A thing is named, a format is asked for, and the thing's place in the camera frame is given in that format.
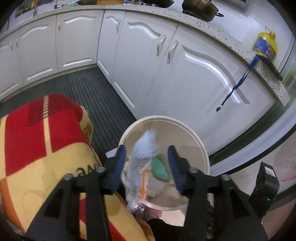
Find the black wok with lid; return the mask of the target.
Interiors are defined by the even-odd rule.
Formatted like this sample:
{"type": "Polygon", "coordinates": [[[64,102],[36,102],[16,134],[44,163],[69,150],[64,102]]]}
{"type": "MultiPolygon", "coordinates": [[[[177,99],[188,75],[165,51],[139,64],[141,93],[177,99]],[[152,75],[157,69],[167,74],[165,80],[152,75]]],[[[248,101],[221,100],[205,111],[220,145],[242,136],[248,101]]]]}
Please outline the black wok with lid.
{"type": "Polygon", "coordinates": [[[142,3],[149,4],[151,6],[157,6],[160,8],[168,8],[175,2],[173,0],[142,0],[142,3]]]}

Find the red yellow checkered blanket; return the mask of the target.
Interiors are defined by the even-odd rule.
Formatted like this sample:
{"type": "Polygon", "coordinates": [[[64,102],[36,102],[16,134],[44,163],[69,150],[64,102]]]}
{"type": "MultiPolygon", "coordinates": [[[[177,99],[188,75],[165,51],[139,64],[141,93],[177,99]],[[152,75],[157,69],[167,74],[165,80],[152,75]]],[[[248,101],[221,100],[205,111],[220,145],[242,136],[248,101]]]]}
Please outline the red yellow checkered blanket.
{"type": "MultiPolygon", "coordinates": [[[[26,240],[32,220],[66,174],[87,175],[104,166],[91,146],[92,133],[86,109],[60,94],[1,118],[1,240],[26,240]]],[[[87,240],[85,198],[80,194],[81,240],[87,240]]],[[[154,240],[117,192],[104,201],[111,240],[154,240]]]]}

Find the black flat tablet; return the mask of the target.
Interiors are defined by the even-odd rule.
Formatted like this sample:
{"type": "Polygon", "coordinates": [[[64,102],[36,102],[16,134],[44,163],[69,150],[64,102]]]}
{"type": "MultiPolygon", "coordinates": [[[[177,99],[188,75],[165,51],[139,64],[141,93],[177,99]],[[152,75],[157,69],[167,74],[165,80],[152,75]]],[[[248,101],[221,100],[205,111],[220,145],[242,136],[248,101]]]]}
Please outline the black flat tablet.
{"type": "Polygon", "coordinates": [[[283,81],[283,77],[280,72],[275,68],[274,64],[266,57],[258,55],[261,61],[272,71],[276,78],[280,81],[283,81]]]}

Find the brass stock pot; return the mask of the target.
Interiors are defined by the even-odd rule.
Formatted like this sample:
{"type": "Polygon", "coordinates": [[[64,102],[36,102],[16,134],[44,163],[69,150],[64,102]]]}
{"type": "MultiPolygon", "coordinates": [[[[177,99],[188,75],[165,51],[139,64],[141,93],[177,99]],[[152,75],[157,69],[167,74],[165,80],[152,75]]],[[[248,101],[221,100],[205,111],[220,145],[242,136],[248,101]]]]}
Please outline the brass stock pot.
{"type": "Polygon", "coordinates": [[[207,0],[184,0],[182,2],[182,10],[183,13],[206,22],[211,22],[216,16],[224,17],[218,8],[211,1],[207,0]]]}

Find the yellow cooking oil bottle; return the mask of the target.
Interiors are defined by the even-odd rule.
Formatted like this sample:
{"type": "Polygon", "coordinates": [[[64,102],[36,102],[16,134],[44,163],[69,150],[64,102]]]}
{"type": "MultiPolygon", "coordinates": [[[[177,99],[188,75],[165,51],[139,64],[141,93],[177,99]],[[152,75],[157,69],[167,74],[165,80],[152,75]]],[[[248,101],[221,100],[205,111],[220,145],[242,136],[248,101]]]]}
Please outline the yellow cooking oil bottle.
{"type": "Polygon", "coordinates": [[[278,45],[276,43],[276,34],[265,26],[264,32],[257,35],[251,46],[251,50],[260,56],[266,57],[273,62],[278,54],[278,45]]]}

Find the white orange snack bag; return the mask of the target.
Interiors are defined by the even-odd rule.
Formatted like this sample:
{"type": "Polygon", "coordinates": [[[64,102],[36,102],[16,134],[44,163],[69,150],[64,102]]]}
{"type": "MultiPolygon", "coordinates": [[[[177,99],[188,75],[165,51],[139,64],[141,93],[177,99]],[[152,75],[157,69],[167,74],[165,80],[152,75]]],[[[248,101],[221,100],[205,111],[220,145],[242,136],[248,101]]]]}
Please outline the white orange snack bag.
{"type": "Polygon", "coordinates": [[[137,212],[147,196],[152,159],[158,153],[156,133],[153,130],[146,131],[133,145],[124,181],[127,208],[132,213],[137,212]]]}

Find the beige round trash bin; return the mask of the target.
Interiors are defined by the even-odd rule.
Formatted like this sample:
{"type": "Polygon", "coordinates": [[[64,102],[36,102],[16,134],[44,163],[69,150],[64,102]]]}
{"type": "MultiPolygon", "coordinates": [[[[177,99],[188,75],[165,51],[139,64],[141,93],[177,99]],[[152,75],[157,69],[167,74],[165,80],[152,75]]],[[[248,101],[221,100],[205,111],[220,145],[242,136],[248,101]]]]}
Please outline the beige round trash bin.
{"type": "Polygon", "coordinates": [[[210,163],[206,148],[197,134],[181,121],[168,116],[153,115],[137,120],[123,133],[119,144],[126,147],[127,161],[130,159],[134,144],[147,130],[153,130],[156,134],[159,152],[157,157],[165,166],[169,180],[159,182],[161,191],[155,197],[147,196],[142,204],[161,211],[185,208],[188,199],[177,193],[168,161],[168,148],[174,145],[179,156],[187,159],[190,166],[208,175],[210,163]]]}

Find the green fluffy cloth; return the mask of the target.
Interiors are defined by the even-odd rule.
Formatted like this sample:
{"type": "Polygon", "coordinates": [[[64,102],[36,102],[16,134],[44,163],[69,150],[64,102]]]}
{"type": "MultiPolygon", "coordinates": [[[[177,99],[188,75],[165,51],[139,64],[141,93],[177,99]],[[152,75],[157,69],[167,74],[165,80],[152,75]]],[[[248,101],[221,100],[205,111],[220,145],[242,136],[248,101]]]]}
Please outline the green fluffy cloth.
{"type": "Polygon", "coordinates": [[[158,159],[158,157],[152,158],[151,171],[154,178],[164,182],[169,180],[169,175],[166,171],[166,168],[163,165],[163,163],[158,159]]]}

